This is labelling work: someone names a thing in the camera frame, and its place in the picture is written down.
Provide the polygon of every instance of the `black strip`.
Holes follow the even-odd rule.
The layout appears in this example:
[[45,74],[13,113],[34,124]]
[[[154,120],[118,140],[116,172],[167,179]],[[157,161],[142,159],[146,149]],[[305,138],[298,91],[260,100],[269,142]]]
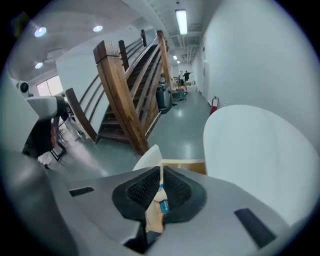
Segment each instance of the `black strip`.
[[76,197],[92,191],[95,191],[95,190],[90,186],[86,186],[86,187],[82,187],[74,190],[69,190],[69,193],[72,197]]
[[249,208],[236,210],[234,214],[259,248],[276,239],[276,236]]

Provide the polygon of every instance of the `ceiling light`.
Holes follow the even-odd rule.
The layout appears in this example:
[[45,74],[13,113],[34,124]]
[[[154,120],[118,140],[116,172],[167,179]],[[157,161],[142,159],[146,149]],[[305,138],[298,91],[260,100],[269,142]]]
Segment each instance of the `ceiling light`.
[[40,26],[33,32],[33,35],[36,38],[39,38],[39,37],[42,37],[46,32],[47,32],[46,27],[45,26]]
[[187,29],[187,11],[185,9],[175,10],[176,19],[178,20],[178,25],[181,35],[186,35],[188,33]]
[[95,26],[95,27],[93,28],[93,31],[94,31],[94,32],[100,32],[103,28],[104,28],[103,26],[98,25],[98,26]]
[[34,68],[35,69],[40,69],[44,64],[42,62],[37,63]]

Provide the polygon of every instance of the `red fire extinguisher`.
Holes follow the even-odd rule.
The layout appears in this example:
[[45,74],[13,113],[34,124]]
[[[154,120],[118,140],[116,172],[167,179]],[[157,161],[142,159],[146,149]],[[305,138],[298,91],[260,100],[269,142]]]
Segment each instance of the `red fire extinguisher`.
[[212,103],[211,103],[210,116],[213,112],[215,112],[218,109],[218,105],[219,105],[219,98],[217,96],[213,96]]

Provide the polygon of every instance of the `gray floor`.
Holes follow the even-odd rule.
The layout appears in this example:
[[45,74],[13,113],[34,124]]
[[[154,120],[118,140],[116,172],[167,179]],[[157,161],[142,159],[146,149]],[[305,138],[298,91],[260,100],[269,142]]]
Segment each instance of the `gray floor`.
[[[203,159],[203,130],[210,107],[198,93],[163,114],[149,136],[150,146],[157,144],[165,159]],[[64,174],[67,180],[84,180],[130,172],[137,156],[130,145],[102,140],[97,145],[87,139],[66,143],[67,154],[49,167]]]

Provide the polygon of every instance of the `bright window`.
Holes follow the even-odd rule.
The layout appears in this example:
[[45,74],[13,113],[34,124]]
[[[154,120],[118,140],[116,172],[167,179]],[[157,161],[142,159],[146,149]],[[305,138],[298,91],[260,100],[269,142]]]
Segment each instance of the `bright window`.
[[36,87],[40,96],[54,96],[64,90],[58,75],[38,84]]

